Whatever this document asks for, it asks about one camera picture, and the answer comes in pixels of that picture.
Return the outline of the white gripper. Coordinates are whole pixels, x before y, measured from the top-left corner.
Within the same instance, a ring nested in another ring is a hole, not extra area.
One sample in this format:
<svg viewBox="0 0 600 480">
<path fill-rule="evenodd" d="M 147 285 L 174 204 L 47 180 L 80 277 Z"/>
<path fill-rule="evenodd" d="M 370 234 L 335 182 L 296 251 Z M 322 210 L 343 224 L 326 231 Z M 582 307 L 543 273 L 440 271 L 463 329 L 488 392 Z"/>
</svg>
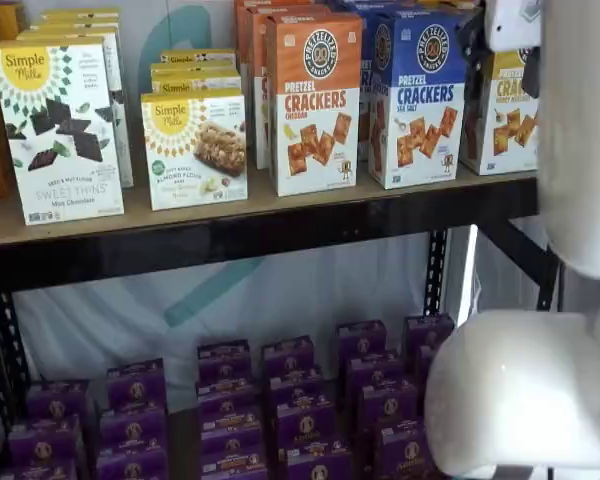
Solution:
<svg viewBox="0 0 600 480">
<path fill-rule="evenodd" d="M 466 12 L 457 25 L 457 41 L 467 63 L 468 86 L 475 82 L 485 61 L 486 43 L 494 52 L 531 48 L 522 89 L 531 98 L 539 97 L 542 9 L 542 0 L 486 0 L 485 10 Z"/>
</svg>

